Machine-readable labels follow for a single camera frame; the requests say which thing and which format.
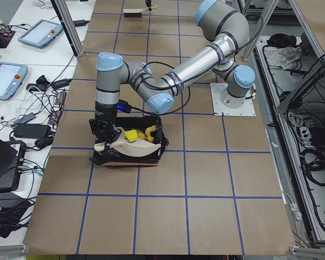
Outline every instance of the blue tablet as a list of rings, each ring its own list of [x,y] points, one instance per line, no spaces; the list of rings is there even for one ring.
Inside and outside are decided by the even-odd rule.
[[[59,23],[41,19],[27,30],[18,40],[22,43],[43,48],[55,39],[63,30],[63,26]]]
[[[28,72],[23,64],[0,62],[0,100],[10,99]]]

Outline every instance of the yellow sponge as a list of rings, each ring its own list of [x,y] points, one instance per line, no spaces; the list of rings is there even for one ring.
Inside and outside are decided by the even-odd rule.
[[[137,139],[137,131],[129,130],[124,132],[125,138],[128,139],[129,142],[135,142]]]

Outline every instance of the black basket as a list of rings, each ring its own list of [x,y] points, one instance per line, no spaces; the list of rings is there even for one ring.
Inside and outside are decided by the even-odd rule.
[[[95,119],[90,119],[90,126],[94,124]],[[147,115],[141,118],[137,117],[118,117],[116,119],[115,125],[117,127],[122,127],[124,130],[142,130],[143,132],[147,127],[156,125],[157,130],[151,133],[151,136],[154,137],[154,144],[161,144],[161,147],[155,152],[143,156],[143,157],[132,157],[127,156],[118,152],[113,148],[107,148],[102,152],[94,151],[93,156],[90,160],[96,165],[118,165],[127,164],[127,165],[140,165],[140,164],[157,164],[165,151],[165,148],[168,146],[168,139],[165,138],[163,133],[163,126],[161,123],[161,118],[157,115]]]

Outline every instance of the robotic arm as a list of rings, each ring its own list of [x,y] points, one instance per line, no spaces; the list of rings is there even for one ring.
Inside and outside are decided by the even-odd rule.
[[[173,106],[174,96],[191,85],[209,70],[228,83],[222,94],[222,102],[232,108],[240,107],[245,95],[255,80],[254,71],[238,65],[233,57],[239,47],[249,38],[249,27],[245,17],[221,0],[205,0],[195,16],[196,24],[202,28],[206,39],[211,41],[186,62],[154,79],[145,63],[125,62],[112,53],[100,53],[97,60],[95,121],[116,120],[121,84],[130,84],[139,96],[157,114],[164,114]],[[115,132],[104,137],[104,130],[92,127],[98,141],[112,139]]]

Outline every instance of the mounting plate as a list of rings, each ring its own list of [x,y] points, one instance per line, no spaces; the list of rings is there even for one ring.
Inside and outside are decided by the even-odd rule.
[[[240,108],[229,108],[220,100],[220,94],[228,84],[224,83],[211,83],[212,103],[214,115],[225,116],[255,116],[255,110],[252,99],[246,99],[244,104]]]

